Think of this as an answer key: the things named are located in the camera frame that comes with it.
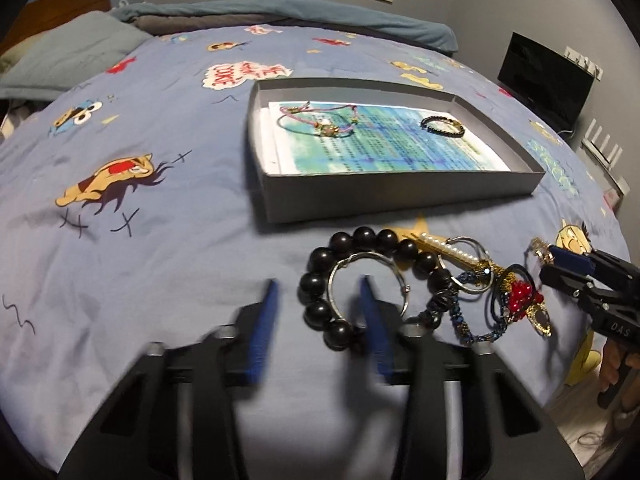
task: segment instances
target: blue duvet cover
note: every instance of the blue duvet cover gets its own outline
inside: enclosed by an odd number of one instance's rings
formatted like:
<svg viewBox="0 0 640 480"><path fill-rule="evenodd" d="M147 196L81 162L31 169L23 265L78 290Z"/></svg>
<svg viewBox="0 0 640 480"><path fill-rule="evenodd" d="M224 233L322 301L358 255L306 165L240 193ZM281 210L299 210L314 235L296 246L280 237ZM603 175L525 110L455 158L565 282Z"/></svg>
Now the blue duvet cover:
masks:
<svg viewBox="0 0 640 480"><path fill-rule="evenodd" d="M546 175L519 200L268 225L244 138L252 81L324 76L458 94L525 146ZM565 225L628 258L616 219L572 150L506 92L447 57L320 28L148 40L0 146L2 410L34 456L59 468L148 341L196 342L276 278L281 311L265 381L238 401L250 475L388 478L405 390L380 384L370 360L327 349L303 322L296 287L308 254L333 232L408 228L422 217L431 233L480 240L502 266L522 263L533 237L553 242ZM584 239L572 233L565 229L564 238L579 248ZM388 269L359 262L337 279L341 305L365 272L383 299L399 301ZM429 294L410 273L407 280L415 315ZM496 343L542 403L562 383L586 328L571 301L544 294L553 337L522 320ZM474 332L488 331L483 301L462 310ZM457 341L448 317L436 335Z"/></svg>

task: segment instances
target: pink string bracelet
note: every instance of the pink string bracelet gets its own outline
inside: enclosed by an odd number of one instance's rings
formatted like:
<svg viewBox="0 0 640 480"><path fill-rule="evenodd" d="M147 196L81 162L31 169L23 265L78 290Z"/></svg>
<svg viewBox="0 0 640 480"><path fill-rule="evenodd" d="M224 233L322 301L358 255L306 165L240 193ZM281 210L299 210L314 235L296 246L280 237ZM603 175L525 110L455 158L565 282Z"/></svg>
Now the pink string bracelet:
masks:
<svg viewBox="0 0 640 480"><path fill-rule="evenodd" d="M301 123L310 124L316 129L318 134L324 137L335 137L338 134L351 132L353 131L353 127L358 124L358 107L356 105L341 105L333 108L311 108L310 104L311 101L307 101L302 106L281 106L280 111L284 116L290 117L291 119L294 119ZM323 124L319 123L318 121L313 121L298 116L298 114L306 114L312 112L332 112L335 110L342 110L343 108L351 108L351 110L353 110L353 117L351 118L349 126L340 127L333 123Z"/></svg>

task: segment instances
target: hand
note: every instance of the hand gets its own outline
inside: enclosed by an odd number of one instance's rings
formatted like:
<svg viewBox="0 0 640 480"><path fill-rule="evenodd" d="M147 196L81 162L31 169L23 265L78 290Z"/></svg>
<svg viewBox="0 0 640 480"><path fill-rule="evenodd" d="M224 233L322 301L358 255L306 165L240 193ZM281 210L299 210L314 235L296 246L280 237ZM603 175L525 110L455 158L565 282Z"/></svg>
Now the hand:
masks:
<svg viewBox="0 0 640 480"><path fill-rule="evenodd" d="M606 391L609 386L616 384L620 378L618 369L622 364L622 355L625 349L611 339L607 339L602 351L602 364L600 365L600 391ZM626 364L636 370L640 370L640 354L629 354Z"/></svg>

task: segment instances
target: silver ring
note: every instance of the silver ring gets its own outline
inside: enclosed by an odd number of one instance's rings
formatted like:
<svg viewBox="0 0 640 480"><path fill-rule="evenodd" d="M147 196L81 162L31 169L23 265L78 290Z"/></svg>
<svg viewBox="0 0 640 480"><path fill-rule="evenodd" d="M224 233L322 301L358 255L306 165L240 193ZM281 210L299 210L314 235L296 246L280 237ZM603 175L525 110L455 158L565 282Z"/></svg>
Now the silver ring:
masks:
<svg viewBox="0 0 640 480"><path fill-rule="evenodd" d="M326 296L327 296L329 306L331 307L331 310L334 312L335 317L337 317L337 319L346 321L346 319L344 318L340 310L338 310L338 307L336 306L335 300L334 300L335 273L339 269L343 269L344 267L348 266L351 262L355 262L363 258L377 260L382 264L385 264L387 267L389 267L389 269L393 271L393 273L396 276L396 280L398 280L398 283L400 283L400 294L402 294L402 299L404 300L404 304L402 305L402 309L400 310L400 316L404 316L404 313L406 312L407 307L409 306L409 291L411 290L411 287L409 287L409 285L406 284L406 281L404 280L404 276L402 275L402 272L400 272L400 269L398 269L398 266L396 266L396 263L391 258L387 258L384 254L380 254L375 251L366 251L361 253L353 253L348 258L335 262L334 266L331 269L331 272L329 273L329 278L327 279L327 282L326 282Z"/></svg>
<svg viewBox="0 0 640 480"><path fill-rule="evenodd" d="M460 280L457 279L455 276L451 277L451 281L453 283L455 283L456 286L460 290L463 290L467 294L471 294L471 295L475 295L475 296L478 296L480 294L484 294L486 291L488 291L493 286L494 278L495 278L494 269L491 266L491 256L489 255L489 251L487 251L484 248L484 246L478 240L475 240L475 239L470 238L468 236L456 236L456 237L453 237L453 238L447 238L447 240L445 240L445 243L447 245L455 244L457 242L467 242L468 244L473 245L473 246L476 247L476 249L478 250L479 257L480 257L479 263L487 262L487 264L489 265L489 283L488 283L488 285L483 286L481 288L470 288L469 286L466 286L464 283L460 282ZM440 264L441 268L443 268L443 269L447 268L444 265L444 261L442 259L441 254L438 254L438 263Z"/></svg>

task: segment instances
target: blue beaded bracelet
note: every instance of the blue beaded bracelet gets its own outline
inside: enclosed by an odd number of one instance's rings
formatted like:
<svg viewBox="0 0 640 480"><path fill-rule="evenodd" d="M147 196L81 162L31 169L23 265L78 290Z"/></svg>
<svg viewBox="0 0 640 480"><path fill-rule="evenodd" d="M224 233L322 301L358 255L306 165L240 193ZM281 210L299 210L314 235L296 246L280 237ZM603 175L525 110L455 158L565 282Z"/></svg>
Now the blue beaded bracelet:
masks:
<svg viewBox="0 0 640 480"><path fill-rule="evenodd" d="M476 274L471 271L463 272L458 276L458 280L460 280L461 283L475 283L477 279L478 277ZM502 334L507 330L507 323L499 322L496 328L491 330L491 332L484 335L474 335L460 312L460 300L458 298L458 290L456 288L454 288L451 301L452 307L449 309L451 323L463 344L471 345L481 341L489 341L492 343L502 336Z"/></svg>

